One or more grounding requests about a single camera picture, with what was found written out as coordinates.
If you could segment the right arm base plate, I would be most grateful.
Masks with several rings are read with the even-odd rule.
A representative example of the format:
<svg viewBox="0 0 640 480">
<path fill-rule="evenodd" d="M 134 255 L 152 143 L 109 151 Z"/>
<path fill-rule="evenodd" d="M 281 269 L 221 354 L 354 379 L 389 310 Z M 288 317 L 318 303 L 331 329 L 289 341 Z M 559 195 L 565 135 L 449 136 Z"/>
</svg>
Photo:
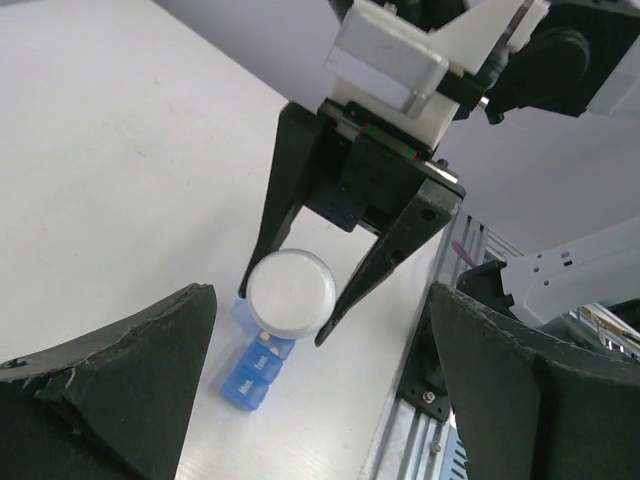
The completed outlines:
<svg viewBox="0 0 640 480">
<path fill-rule="evenodd" d="M 451 403 L 433 334 L 429 294 L 423 299 L 418 313 L 398 396 L 419 413 L 443 424 L 449 419 Z"/>
</svg>

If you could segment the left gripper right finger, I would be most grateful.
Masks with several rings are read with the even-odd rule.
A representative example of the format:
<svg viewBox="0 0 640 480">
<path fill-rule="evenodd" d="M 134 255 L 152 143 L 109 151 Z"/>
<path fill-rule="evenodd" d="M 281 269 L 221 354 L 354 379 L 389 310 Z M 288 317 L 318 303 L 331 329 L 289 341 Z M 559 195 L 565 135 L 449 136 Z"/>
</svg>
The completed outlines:
<svg viewBox="0 0 640 480">
<path fill-rule="evenodd" d="M 429 304 L 469 478 L 638 478 L 638 364 L 526 327 L 442 283 Z"/>
</svg>

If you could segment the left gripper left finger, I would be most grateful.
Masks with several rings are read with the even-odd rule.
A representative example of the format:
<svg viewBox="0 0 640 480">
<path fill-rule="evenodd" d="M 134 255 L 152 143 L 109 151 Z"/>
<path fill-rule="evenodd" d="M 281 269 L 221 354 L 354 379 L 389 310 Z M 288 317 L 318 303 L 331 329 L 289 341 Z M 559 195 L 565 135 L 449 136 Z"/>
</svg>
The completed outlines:
<svg viewBox="0 0 640 480">
<path fill-rule="evenodd" d="M 1 366 L 4 479 L 172 479 L 216 317 L 211 285 Z"/>
</svg>

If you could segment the white cap pill bottle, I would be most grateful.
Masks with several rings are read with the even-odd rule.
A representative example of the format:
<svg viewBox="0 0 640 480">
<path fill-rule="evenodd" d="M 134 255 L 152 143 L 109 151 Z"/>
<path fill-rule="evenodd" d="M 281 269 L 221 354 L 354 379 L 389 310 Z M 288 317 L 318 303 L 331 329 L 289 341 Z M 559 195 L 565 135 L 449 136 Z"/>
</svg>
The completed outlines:
<svg viewBox="0 0 640 480">
<path fill-rule="evenodd" d="M 246 288 L 256 323 L 276 337 L 309 337 L 329 320 L 337 300 L 334 276 L 316 255 L 284 249 L 265 256 L 251 272 Z"/>
</svg>

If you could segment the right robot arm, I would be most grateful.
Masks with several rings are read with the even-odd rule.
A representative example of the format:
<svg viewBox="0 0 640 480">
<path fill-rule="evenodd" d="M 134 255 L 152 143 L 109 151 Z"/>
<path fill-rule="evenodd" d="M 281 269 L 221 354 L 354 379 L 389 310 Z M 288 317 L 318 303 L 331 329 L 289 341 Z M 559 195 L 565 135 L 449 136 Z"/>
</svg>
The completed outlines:
<svg viewBox="0 0 640 480">
<path fill-rule="evenodd" d="M 634 1 L 334 1 L 336 76 L 318 109 L 278 119 L 246 276 L 278 251 L 302 208 L 375 243 L 317 334 L 456 215 L 464 189 L 433 156 L 449 125 L 482 107 L 491 124 L 533 107 L 613 113 L 639 86 Z"/>
</svg>

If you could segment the blue weekly pill organizer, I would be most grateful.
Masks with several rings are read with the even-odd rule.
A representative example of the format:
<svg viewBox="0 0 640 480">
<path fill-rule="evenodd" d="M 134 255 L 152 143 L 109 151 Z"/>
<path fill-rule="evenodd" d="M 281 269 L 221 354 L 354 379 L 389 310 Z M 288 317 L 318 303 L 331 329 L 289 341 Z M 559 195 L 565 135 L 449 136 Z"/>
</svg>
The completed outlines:
<svg viewBox="0 0 640 480">
<path fill-rule="evenodd" d="M 240 355 L 222 382 L 220 393 L 237 409 L 251 412 L 263 403 L 296 341 L 274 336 L 261 328 L 245 299 L 239 298 L 234 302 L 231 316 L 244 337 Z M 270 335 L 268 341 L 259 340 L 258 335 L 262 332 Z M 279 350 L 279 356 L 271 353 L 272 347 Z"/>
</svg>

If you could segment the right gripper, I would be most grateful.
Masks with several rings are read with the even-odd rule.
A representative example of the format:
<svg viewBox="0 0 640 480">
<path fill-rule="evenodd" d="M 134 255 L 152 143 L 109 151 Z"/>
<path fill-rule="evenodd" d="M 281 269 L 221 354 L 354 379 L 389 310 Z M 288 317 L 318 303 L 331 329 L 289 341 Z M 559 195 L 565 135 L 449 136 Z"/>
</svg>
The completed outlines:
<svg viewBox="0 0 640 480">
<path fill-rule="evenodd" d="M 351 308 L 452 220 L 465 190 L 432 160 L 431 147 L 361 105 L 327 99 L 318 114 L 297 103 L 279 114 L 258 237 L 238 294 L 246 297 L 251 273 L 281 248 L 304 202 L 346 232 L 360 226 L 379 234 L 316 334 L 321 346 Z"/>
</svg>

